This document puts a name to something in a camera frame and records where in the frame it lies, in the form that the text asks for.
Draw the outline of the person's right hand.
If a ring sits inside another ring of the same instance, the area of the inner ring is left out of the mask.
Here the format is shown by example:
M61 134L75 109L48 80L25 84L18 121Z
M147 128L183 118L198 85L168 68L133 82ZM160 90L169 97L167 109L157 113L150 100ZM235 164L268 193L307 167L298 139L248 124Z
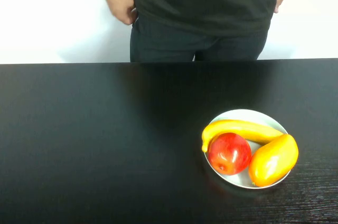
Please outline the person's right hand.
M106 0L112 15L124 23L132 25L137 19L137 11L134 0Z

